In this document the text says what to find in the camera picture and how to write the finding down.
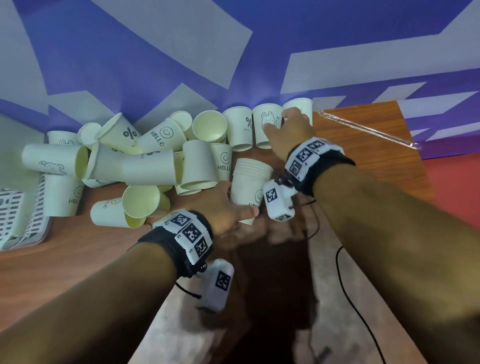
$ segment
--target person's right arm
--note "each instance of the person's right arm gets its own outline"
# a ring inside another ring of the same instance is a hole
[[[298,109],[284,117],[282,129],[265,125],[264,131],[286,160],[314,130]],[[351,165],[328,169],[313,192],[345,249],[427,361],[478,363],[480,234]]]

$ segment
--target person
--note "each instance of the person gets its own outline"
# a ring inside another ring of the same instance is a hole
[[[264,132],[286,161],[314,129],[297,108],[282,116],[282,128],[266,124]],[[253,206],[232,205],[228,189],[228,182],[219,183],[192,206],[214,236],[259,213]],[[313,195],[426,360],[478,363],[480,235],[350,164],[324,171]],[[3,331],[0,363],[126,363],[177,277],[161,245],[138,243]]]

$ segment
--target person's left hand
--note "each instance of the person's left hand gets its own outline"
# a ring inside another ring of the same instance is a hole
[[[205,216],[215,236],[227,232],[240,220],[254,218],[259,213],[255,206],[232,204],[227,196],[231,185],[231,182],[219,182],[189,208]]]

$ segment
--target person's right hand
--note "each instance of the person's right hand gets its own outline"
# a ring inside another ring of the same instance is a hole
[[[287,161],[290,151],[303,142],[315,136],[315,130],[310,125],[308,116],[298,108],[285,109],[282,112],[285,119],[283,126],[277,129],[273,124],[265,124],[264,133],[273,152],[283,161]]]

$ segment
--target hand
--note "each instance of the hand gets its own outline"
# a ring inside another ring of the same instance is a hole
[[[231,185],[231,182],[219,182],[191,206],[191,210],[205,216],[215,236],[227,232],[240,220],[254,218],[259,213],[255,206],[232,204],[227,196]]]
[[[283,110],[282,117],[285,122],[280,129],[273,124],[265,124],[264,133],[273,152],[286,162],[290,151],[298,144],[313,138],[315,130],[310,125],[308,116],[302,114],[298,108]]]

